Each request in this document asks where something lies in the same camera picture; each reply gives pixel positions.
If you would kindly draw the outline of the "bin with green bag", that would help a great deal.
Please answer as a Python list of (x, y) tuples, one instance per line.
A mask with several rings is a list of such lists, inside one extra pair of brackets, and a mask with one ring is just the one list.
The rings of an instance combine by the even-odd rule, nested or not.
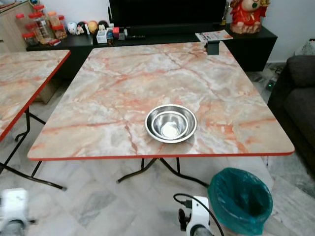
[(213, 176), (208, 198), (219, 223), (246, 236), (263, 234), (274, 207), (268, 186), (254, 174), (234, 167)]

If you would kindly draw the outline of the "large steel bowl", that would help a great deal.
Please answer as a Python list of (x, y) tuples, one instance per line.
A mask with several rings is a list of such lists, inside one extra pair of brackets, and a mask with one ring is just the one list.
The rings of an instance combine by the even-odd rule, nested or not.
[[(187, 119), (189, 120), (189, 128), (187, 132), (185, 133), (185, 135), (181, 137), (180, 139), (176, 139), (176, 140), (164, 140), (164, 139), (160, 139), (160, 137), (154, 134), (153, 129), (151, 128), (151, 124), (155, 116), (160, 112), (179, 112), (185, 115), (185, 117), (187, 117)], [(153, 137), (153, 139), (160, 141), (162, 143), (174, 144), (174, 143), (183, 142), (189, 139), (189, 137), (191, 137), (195, 133), (196, 128), (197, 128), (197, 119), (196, 119), (195, 114), (191, 110), (189, 110), (189, 108), (185, 108), (184, 106), (181, 106), (179, 104), (164, 104), (164, 105), (155, 107), (153, 108), (153, 110), (148, 112), (148, 115), (146, 116), (146, 119), (145, 119), (146, 131), (149, 133), (151, 137)]]

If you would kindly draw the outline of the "small steel bowl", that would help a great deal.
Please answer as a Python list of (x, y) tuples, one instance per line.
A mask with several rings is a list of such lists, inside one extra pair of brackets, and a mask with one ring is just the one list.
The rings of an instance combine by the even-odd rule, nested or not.
[(153, 119), (151, 128), (160, 139), (176, 140), (187, 132), (189, 120), (179, 112), (160, 112)]

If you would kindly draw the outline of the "floor power strip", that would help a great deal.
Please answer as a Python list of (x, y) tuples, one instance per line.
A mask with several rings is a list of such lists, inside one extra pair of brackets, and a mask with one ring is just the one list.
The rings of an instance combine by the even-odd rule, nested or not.
[(274, 90), (274, 87), (276, 85), (277, 79), (268, 79), (268, 83), (266, 83), (266, 90), (269, 92), (272, 92)]

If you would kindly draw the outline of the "dark grey sofa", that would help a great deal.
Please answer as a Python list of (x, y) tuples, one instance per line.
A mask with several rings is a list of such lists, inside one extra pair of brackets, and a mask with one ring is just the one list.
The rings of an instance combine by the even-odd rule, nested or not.
[(293, 56), (286, 61), (268, 107), (298, 154), (315, 170), (315, 56)]

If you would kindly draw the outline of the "black table clamp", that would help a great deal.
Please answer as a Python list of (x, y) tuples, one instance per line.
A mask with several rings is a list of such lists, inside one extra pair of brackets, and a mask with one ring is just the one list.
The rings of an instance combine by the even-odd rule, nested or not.
[(220, 52), (220, 42), (221, 41), (207, 41), (204, 45), (208, 56), (217, 56)]

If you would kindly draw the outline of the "black television console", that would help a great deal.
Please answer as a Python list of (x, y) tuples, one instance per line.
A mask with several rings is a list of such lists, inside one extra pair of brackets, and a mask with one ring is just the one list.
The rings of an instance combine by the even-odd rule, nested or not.
[[(265, 27), (255, 34), (234, 34), (232, 39), (223, 41), (243, 71), (261, 71), (275, 46), (277, 36)], [(198, 42), (195, 34), (156, 34), (140, 39), (116, 40), (113, 46), (137, 46), (169, 43)], [(27, 51), (70, 50), (69, 64), (64, 66), (66, 72), (77, 72), (94, 48), (108, 47), (106, 43), (96, 43), (96, 38), (86, 34), (68, 36), (59, 44), (26, 47)]]

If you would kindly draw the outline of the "red and white magazine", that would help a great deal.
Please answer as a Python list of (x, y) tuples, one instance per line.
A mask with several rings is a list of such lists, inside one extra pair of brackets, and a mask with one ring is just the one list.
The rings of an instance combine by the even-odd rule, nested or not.
[(233, 36), (231, 36), (224, 29), (204, 33), (195, 33), (195, 36), (199, 41), (222, 41), (233, 39)]

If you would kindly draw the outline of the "small white box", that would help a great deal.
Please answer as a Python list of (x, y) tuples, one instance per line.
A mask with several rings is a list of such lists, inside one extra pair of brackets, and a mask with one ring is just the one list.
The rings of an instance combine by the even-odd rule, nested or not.
[(108, 30), (99, 30), (96, 34), (97, 44), (106, 44), (108, 40)]

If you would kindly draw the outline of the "black television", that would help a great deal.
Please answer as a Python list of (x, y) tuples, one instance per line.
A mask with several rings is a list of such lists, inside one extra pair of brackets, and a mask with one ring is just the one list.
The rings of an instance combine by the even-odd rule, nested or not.
[(226, 0), (109, 0), (120, 26), (219, 23)]

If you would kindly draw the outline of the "light patterned cushion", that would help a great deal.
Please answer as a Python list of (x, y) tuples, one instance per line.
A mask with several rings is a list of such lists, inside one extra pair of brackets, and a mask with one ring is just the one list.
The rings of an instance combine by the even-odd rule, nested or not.
[(299, 46), (294, 53), (295, 56), (315, 56), (315, 38), (309, 39), (304, 45)]

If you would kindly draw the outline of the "red fortune figurine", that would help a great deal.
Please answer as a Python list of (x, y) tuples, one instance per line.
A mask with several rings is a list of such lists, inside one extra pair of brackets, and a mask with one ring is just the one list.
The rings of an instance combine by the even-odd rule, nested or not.
[(236, 34), (254, 34), (261, 28), (270, 0), (231, 0), (232, 23), (230, 31)]

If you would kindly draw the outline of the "light wooden cabinet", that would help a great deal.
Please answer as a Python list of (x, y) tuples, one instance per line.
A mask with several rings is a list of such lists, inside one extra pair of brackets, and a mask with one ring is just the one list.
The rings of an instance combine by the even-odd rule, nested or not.
[(16, 14), (32, 12), (32, 7), (26, 1), (5, 4), (0, 7), (0, 54), (25, 52), (27, 45), (22, 38), (22, 31), (16, 24)]

